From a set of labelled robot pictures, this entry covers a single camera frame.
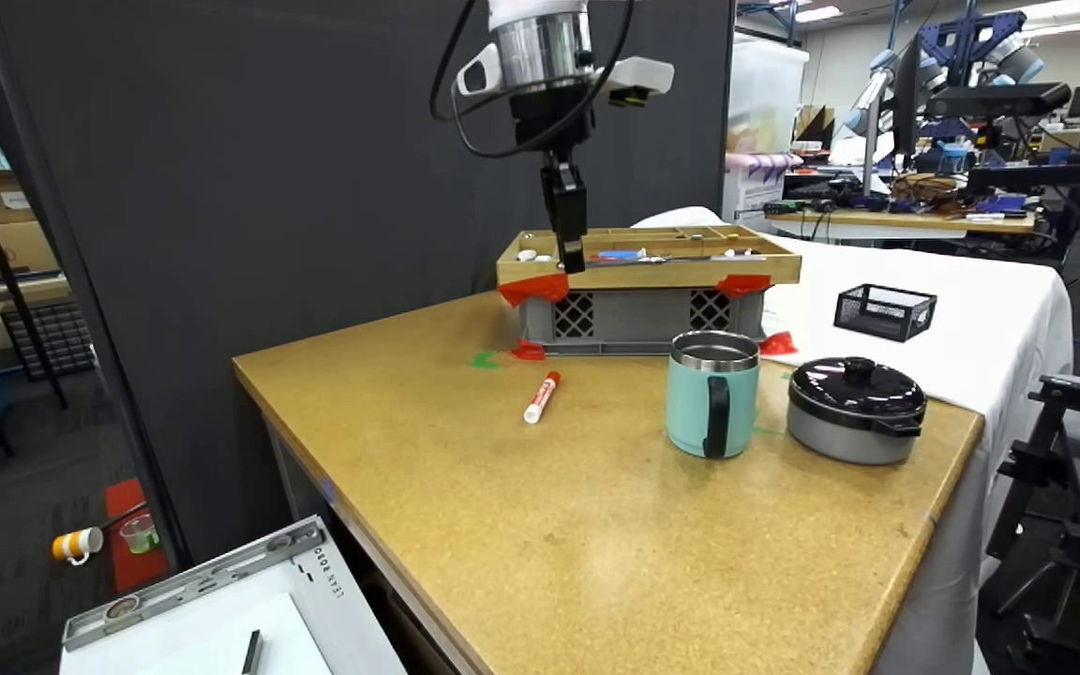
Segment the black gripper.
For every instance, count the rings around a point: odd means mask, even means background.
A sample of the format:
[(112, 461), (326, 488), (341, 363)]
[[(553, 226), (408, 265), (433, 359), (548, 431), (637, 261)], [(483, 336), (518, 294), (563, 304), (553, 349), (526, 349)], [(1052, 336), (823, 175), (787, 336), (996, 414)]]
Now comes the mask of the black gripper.
[(511, 115), (522, 149), (568, 160), (593, 130), (593, 98), (586, 86), (528, 89), (511, 98)]

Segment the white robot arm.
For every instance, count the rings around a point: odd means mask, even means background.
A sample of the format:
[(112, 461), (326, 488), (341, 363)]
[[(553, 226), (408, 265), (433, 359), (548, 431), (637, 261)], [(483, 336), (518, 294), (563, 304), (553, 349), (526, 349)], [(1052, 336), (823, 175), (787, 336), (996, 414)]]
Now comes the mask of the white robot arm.
[(586, 0), (488, 0), (513, 138), (564, 160), (586, 138), (593, 43)]

